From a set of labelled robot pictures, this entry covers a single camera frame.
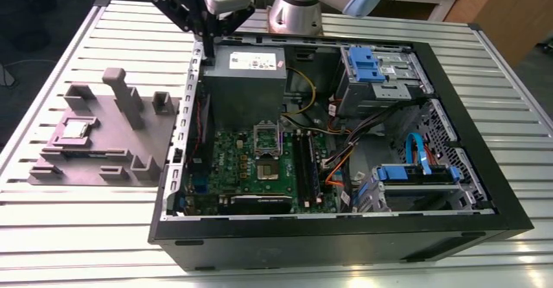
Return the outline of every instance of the blue cable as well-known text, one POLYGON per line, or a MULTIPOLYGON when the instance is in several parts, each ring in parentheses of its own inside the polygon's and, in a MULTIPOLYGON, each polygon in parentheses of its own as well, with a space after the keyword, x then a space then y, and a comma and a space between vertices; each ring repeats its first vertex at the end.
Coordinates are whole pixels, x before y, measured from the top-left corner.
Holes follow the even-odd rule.
POLYGON ((422 140, 419 133, 408 133, 407 135, 407 140, 404 141, 404 160, 407 161, 407 164, 412 164, 412 139, 414 143, 416 144, 416 158, 422 165, 422 173, 424 175, 430 175, 431 170, 428 165, 428 158, 424 151, 424 141, 422 140))

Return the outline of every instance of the ram slot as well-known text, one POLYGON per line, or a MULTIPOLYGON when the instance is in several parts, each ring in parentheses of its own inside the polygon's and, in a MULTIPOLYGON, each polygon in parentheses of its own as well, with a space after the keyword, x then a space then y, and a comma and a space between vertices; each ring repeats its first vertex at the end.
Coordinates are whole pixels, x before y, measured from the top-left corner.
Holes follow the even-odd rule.
POLYGON ((313 145, 311 135, 304 136, 304 142, 307 143, 307 171, 308 171, 308 187, 309 187, 309 201, 313 204, 321 202, 320 196, 320 185, 319 185, 319 170, 316 169, 316 157, 313 154, 313 145))
POLYGON ((295 167, 295 186, 297 189, 297 203, 303 207, 309 207, 309 195, 307 193, 307 161, 303 155, 301 135, 297 134, 292 138, 292 149, 293 149, 293 167, 295 167))

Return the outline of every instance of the power supply label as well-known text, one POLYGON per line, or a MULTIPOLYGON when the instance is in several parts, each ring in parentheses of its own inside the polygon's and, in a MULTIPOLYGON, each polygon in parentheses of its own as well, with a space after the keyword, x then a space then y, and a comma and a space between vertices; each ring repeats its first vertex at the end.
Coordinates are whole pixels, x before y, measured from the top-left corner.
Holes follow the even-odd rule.
POLYGON ((276 70, 276 54, 232 52, 229 69, 276 70))

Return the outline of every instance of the aluminum table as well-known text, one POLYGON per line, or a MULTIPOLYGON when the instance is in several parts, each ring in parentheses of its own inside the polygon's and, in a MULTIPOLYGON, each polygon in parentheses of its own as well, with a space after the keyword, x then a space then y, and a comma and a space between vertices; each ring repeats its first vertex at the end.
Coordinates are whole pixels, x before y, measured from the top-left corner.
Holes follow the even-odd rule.
MULTIPOLYGON (((551 121, 486 36, 464 24, 323 16, 325 36, 431 45, 535 226, 512 239, 434 263, 185 273, 145 241, 154 188, 29 185, 72 83, 106 94, 102 70, 121 67, 141 95, 184 90, 192 35, 149 3, 97 2, 0 154, 0 285, 540 288, 553 282, 551 121)), ((263 11, 240 28, 265 29, 263 11)))

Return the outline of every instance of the motherboard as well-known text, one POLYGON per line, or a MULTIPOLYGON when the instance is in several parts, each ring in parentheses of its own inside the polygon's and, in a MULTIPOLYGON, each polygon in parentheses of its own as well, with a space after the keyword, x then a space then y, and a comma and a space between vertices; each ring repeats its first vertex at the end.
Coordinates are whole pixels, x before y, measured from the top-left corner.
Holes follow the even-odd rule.
POLYGON ((324 188, 317 177, 328 154, 323 134, 276 130, 272 138, 268 129, 257 128, 215 133, 211 172, 189 176, 187 210, 201 216, 243 214, 228 207, 243 204, 245 213, 336 212, 335 188, 324 188))

